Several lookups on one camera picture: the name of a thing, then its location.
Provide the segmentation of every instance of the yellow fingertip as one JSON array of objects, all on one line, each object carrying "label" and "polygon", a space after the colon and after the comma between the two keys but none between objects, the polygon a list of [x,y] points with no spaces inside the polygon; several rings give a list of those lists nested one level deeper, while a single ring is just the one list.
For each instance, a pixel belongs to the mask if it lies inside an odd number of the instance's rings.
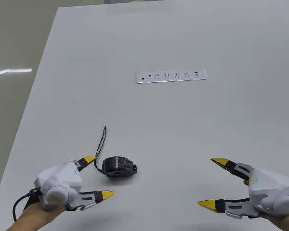
[{"label": "yellow fingertip", "polygon": [[91,163],[93,160],[96,159],[96,156],[85,156],[84,159],[85,159],[85,161],[87,161],[88,163]]},{"label": "yellow fingertip", "polygon": [[113,191],[102,191],[103,200],[106,200],[107,198],[111,197],[113,194],[115,194],[115,192]]},{"label": "yellow fingertip", "polygon": [[221,166],[222,168],[225,168],[226,164],[228,163],[228,159],[225,158],[212,158],[211,159],[214,163]]},{"label": "yellow fingertip", "polygon": [[198,205],[217,213],[217,210],[215,207],[215,200],[198,201]]}]

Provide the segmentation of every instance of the black cable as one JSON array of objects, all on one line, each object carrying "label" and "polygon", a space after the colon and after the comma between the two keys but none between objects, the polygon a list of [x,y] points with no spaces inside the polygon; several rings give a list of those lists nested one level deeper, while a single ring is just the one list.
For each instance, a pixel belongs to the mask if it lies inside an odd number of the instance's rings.
[{"label": "black cable", "polygon": [[13,209],[12,209],[14,221],[17,221],[17,218],[16,218],[16,207],[17,207],[18,203],[21,202],[22,200],[24,200],[26,197],[30,197],[30,196],[32,196],[32,195],[34,195],[34,194],[41,195],[40,187],[35,188],[35,189],[31,189],[31,190],[29,191],[29,193],[27,193],[26,195],[20,197],[20,198],[15,202],[15,204],[13,205]]},{"label": "black cable", "polygon": [[105,139],[106,139],[106,133],[107,133],[107,128],[106,128],[106,126],[105,126],[105,127],[104,127],[104,130],[103,130],[103,135],[102,135],[101,140],[100,140],[100,143],[99,143],[99,145],[98,145],[98,147],[97,147],[97,149],[96,149],[96,154],[95,154],[96,159],[94,160],[94,166],[95,166],[95,168],[96,168],[99,172],[101,172],[101,173],[103,173],[103,171],[97,166],[96,161],[97,161],[98,155],[101,153],[101,151],[102,151],[102,149],[103,149],[103,146],[104,146],[104,143],[105,143]]}]

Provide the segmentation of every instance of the reflective floor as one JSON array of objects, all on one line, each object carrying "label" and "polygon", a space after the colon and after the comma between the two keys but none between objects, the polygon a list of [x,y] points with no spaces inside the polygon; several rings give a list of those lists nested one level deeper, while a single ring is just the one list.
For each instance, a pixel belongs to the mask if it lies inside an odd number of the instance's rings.
[{"label": "reflective floor", "polygon": [[104,1],[0,0],[0,181],[57,8],[95,4]]}]

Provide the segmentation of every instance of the power strip switch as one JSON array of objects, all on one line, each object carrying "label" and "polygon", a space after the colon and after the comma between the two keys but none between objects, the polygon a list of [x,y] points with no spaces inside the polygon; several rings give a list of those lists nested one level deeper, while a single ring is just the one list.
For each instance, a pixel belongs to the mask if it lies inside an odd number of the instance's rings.
[{"label": "power strip switch", "polygon": [[136,73],[137,83],[160,83],[175,81],[206,80],[206,70],[156,71]]}]

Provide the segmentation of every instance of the wrist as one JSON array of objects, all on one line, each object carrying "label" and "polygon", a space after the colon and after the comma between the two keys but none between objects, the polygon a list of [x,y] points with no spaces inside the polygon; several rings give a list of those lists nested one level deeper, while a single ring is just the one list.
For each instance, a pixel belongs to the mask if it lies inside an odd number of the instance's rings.
[{"label": "wrist", "polygon": [[33,218],[19,218],[7,231],[37,231],[39,228]]}]

